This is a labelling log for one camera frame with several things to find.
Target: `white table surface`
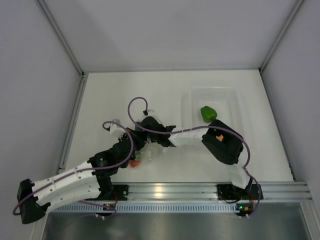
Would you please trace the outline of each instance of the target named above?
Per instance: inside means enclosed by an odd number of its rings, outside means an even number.
[[[145,97],[162,123],[191,126],[188,95],[195,87],[232,87],[247,109],[243,133],[251,150],[250,173],[258,181],[293,181],[276,123],[258,70],[150,71],[90,73],[66,162],[71,169],[117,139],[102,129],[107,120],[120,119],[133,128],[127,116],[129,101]],[[144,102],[132,105],[134,119],[141,118]],[[226,166],[205,147],[168,148],[158,159],[137,168],[119,169],[113,182],[229,182]]]

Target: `black bracket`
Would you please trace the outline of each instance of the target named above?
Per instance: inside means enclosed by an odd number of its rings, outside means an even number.
[[[129,194],[128,185],[113,185],[113,194],[108,197],[108,201],[115,201],[116,197],[118,201],[127,201]]]
[[[252,184],[250,189],[242,189],[236,187],[232,184],[218,184],[217,186],[218,191],[218,199],[225,200],[225,201],[232,201],[232,200],[258,200],[259,198],[259,188],[257,184]],[[264,195],[261,192],[260,200],[264,199]]]

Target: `white wall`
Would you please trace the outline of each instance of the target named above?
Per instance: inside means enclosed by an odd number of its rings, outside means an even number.
[[[296,0],[45,0],[85,71],[258,68]]]
[[[320,1],[307,0],[264,77],[298,179],[320,213]]]
[[[28,240],[20,181],[52,174],[80,78],[34,0],[0,7],[0,239]]]

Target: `transparent bin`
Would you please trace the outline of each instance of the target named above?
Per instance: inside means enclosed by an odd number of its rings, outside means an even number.
[[[192,126],[207,125],[201,116],[201,108],[209,106],[216,110],[217,119],[224,122],[243,137],[245,136],[244,116],[237,92],[232,87],[196,87],[191,90]]]

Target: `green pepper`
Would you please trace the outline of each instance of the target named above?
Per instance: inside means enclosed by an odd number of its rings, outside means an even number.
[[[205,121],[207,124],[211,123],[218,116],[216,110],[209,106],[202,107],[200,111],[203,121]]]

